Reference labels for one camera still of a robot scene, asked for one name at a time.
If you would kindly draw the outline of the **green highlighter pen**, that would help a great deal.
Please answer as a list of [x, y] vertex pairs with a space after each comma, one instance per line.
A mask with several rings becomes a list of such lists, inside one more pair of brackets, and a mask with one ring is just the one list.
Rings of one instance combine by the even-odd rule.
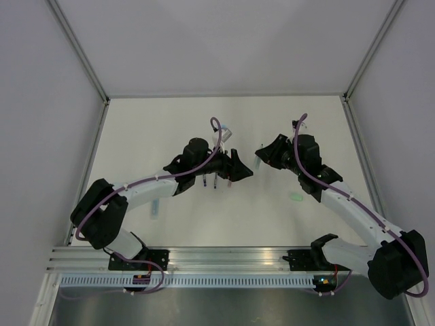
[[[261, 144], [256, 151], [261, 150], [262, 148], [263, 148], [263, 144]], [[255, 157], [255, 163], [254, 163], [254, 168], [256, 170], [259, 169], [261, 162], [262, 162], [262, 160], [260, 159], [260, 157], [258, 155], [256, 155], [256, 157]]]

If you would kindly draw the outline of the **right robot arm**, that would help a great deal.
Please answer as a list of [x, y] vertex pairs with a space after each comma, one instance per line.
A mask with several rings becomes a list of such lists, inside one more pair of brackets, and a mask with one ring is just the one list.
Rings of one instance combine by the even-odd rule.
[[338, 265], [369, 279], [386, 299], [410, 293], [423, 283], [428, 292], [428, 259], [423, 236], [405, 232], [376, 211], [366, 207], [343, 178], [323, 164], [315, 138], [303, 134], [289, 139], [280, 134], [270, 145], [256, 151], [265, 164], [292, 171], [303, 191], [338, 215], [363, 241], [351, 244], [336, 234], [326, 234], [310, 245], [309, 259], [315, 268]]

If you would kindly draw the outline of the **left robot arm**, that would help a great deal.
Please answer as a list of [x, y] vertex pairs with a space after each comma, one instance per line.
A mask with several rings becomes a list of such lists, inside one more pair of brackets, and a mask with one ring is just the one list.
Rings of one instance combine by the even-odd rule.
[[82, 240], [96, 249], [108, 249], [124, 258], [132, 270], [147, 264], [146, 246], [132, 232], [123, 229], [126, 214], [148, 202], [180, 195], [198, 176], [215, 174], [234, 183], [253, 176], [235, 149], [211, 150], [206, 140], [193, 138], [167, 166], [154, 176], [125, 185], [96, 180], [70, 215]]

